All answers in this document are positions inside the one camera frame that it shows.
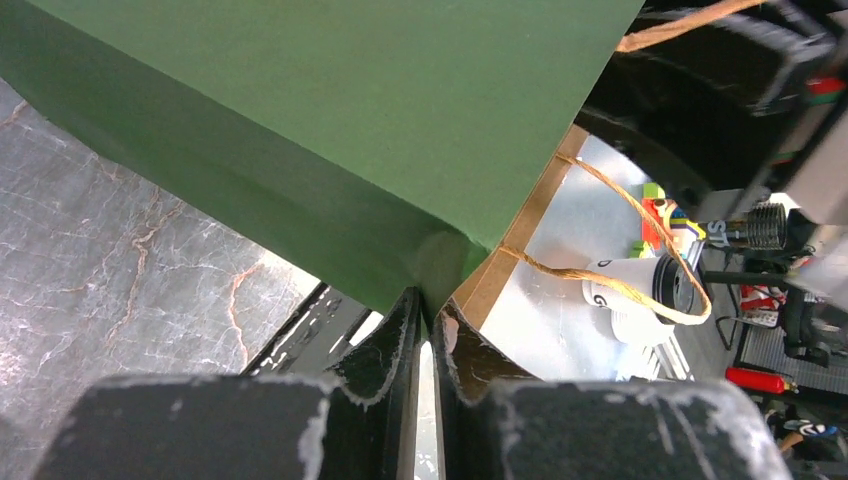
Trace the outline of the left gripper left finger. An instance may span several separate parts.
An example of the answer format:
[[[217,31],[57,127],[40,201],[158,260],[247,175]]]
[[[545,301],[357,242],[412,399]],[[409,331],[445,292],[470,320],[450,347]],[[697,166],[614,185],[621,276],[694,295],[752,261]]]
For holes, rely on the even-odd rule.
[[[140,375],[92,385],[38,479],[410,479],[422,296],[318,375]]]

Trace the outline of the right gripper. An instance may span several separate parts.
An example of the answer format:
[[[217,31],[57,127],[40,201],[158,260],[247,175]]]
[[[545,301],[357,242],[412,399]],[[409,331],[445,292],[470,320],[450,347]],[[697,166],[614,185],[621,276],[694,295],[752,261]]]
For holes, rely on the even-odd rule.
[[[749,206],[847,131],[847,5],[767,1],[616,53],[575,122],[682,206]]]

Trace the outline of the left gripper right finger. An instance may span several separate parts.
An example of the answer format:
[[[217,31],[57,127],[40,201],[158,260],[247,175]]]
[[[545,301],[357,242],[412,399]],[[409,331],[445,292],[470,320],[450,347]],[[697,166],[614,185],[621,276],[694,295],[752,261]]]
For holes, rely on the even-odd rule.
[[[430,323],[448,479],[787,479],[725,381],[544,381],[447,303]]]

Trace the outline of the green paper bag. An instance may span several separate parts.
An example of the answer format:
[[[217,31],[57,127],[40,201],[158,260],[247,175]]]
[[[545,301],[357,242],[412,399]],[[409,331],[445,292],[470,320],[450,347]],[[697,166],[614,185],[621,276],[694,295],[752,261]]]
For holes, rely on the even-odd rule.
[[[687,314],[505,235],[637,1],[5,1],[1,75],[95,152],[358,301],[431,311],[493,251]]]

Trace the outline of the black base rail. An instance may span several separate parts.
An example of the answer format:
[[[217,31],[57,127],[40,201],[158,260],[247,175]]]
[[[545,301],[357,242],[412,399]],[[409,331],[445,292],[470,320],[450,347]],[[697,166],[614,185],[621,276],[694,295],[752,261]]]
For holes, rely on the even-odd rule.
[[[369,335],[382,318],[321,282],[248,362],[243,374],[319,375]]]

